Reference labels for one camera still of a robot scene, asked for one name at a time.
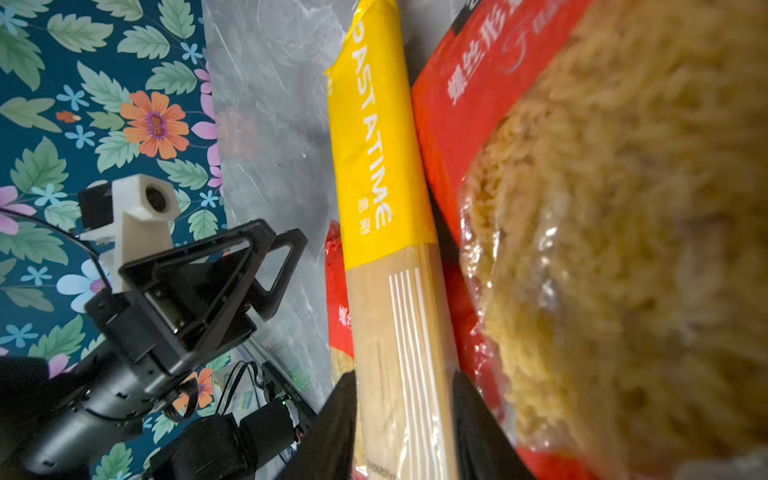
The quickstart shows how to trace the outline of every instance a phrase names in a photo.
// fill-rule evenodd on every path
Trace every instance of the floral pattern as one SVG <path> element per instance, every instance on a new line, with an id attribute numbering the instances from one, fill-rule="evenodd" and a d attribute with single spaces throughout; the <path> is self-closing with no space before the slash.
<path id="1" fill-rule="evenodd" d="M 147 174 L 176 189 L 174 244 L 218 233 L 223 179 L 201 16 L 200 0 L 0 2 L 0 208 L 81 233 L 78 192 Z M 73 369 L 104 341 L 84 313 L 103 288 L 82 250 L 0 211 L 0 356 L 43 358 L 50 377 Z M 227 363 L 193 373 L 200 415 L 216 405 L 213 373 Z M 137 478 L 184 427 L 158 413 L 144 425 L 94 465 L 94 480 Z"/>

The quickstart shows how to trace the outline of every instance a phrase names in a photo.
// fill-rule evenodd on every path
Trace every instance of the transparent plastic bag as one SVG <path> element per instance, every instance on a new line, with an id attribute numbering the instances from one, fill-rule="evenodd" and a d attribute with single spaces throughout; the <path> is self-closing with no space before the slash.
<path id="1" fill-rule="evenodd" d="M 767 32 L 760 0 L 596 1 L 475 157 L 519 445 L 670 478 L 768 440 Z"/>

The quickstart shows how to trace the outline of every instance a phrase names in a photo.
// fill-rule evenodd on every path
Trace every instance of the yellow packaging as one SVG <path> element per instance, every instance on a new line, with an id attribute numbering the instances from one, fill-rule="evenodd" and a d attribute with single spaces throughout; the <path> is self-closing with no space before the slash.
<path id="1" fill-rule="evenodd" d="M 366 467 L 458 478 L 458 370 L 396 0 L 361 0 L 328 75 Z"/>

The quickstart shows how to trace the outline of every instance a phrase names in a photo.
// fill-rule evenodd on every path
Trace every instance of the yellow label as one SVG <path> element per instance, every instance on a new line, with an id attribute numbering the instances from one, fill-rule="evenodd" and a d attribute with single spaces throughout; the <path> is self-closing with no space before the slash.
<path id="1" fill-rule="evenodd" d="M 362 0 L 328 76 L 347 270 L 437 243 L 396 0 Z"/>

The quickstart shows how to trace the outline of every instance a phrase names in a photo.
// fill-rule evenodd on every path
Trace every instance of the gray surface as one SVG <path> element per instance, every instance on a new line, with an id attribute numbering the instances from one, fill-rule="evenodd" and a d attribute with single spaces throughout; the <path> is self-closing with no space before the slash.
<path id="1" fill-rule="evenodd" d="M 462 0 L 405 0 L 401 21 L 412 79 Z M 338 219 L 326 79 L 356 0 L 204 0 L 227 223 L 266 219 L 300 228 L 309 246 L 278 314 L 252 341 L 322 406 L 332 389 L 323 243 Z M 279 266 L 267 261 L 267 275 Z"/>

